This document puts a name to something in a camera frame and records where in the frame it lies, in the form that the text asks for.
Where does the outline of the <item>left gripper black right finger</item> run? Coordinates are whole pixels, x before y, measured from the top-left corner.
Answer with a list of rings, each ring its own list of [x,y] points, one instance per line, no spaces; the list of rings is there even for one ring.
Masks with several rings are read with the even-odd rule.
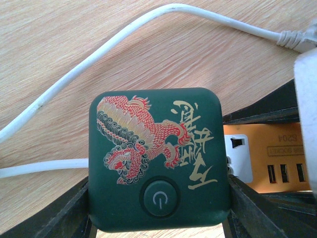
[[[223,117],[224,125],[299,123],[294,81]],[[312,189],[258,193],[229,173],[232,207],[223,222],[227,238],[314,238],[317,202]]]

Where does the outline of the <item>green dragon cube socket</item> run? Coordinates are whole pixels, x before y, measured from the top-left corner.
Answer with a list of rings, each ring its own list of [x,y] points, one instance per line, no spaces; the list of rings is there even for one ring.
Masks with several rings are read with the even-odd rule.
[[[90,219],[104,232],[222,223],[231,199],[218,97],[205,88],[98,95],[88,196]]]

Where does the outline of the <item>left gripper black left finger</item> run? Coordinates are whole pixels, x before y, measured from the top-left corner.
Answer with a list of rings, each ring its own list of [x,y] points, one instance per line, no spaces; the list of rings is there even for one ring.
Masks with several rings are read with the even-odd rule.
[[[95,238],[88,214],[88,178],[44,209],[1,234],[2,238]]]

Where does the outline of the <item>orange power strip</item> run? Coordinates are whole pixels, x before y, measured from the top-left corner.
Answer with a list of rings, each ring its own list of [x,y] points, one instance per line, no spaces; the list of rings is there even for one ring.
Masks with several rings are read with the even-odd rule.
[[[224,125],[229,172],[258,193],[310,190],[299,123]]]

